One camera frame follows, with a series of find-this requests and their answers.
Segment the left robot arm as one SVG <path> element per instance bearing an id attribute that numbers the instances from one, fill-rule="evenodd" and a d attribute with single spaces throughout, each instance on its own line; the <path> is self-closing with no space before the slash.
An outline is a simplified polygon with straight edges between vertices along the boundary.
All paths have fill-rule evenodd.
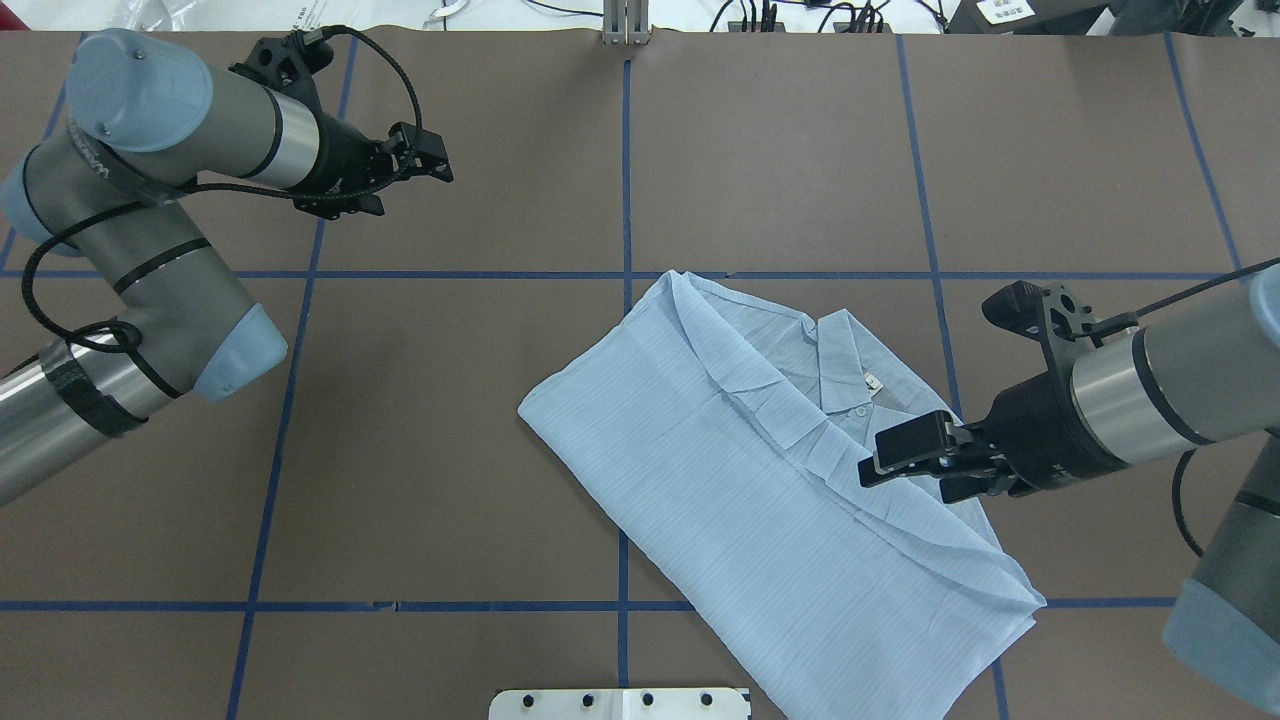
<path id="1" fill-rule="evenodd" d="M 35 242 L 20 296 L 51 342 L 3 378 L 10 503 L 170 401 L 227 398 L 288 346 L 183 209 L 197 193 L 291 202 L 324 220 L 384 213 L 379 192 L 453 181 L 444 140 L 411 122 L 369 138 L 326 113 L 314 77 L 347 26 L 261 38 L 227 69 L 188 47 L 109 28 L 76 50 L 67 123 L 3 183 L 3 214 Z"/>

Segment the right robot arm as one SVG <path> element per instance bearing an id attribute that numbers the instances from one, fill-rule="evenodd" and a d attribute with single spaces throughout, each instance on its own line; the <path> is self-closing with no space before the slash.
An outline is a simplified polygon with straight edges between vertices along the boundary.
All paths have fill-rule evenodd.
<path id="1" fill-rule="evenodd" d="M 863 487 L 929 475 L 956 503 L 1064 489 L 1175 457 L 1171 503 L 1196 452 L 1266 434 L 1213 537 L 1193 543 L 1164 643 L 1185 666 L 1271 715 L 1279 705 L 1279 269 L 1258 263 L 1106 319 L 1062 284 L 992 293 L 986 320 L 1036 341 L 1046 369 L 986 418 L 932 411 L 876 434 Z"/>

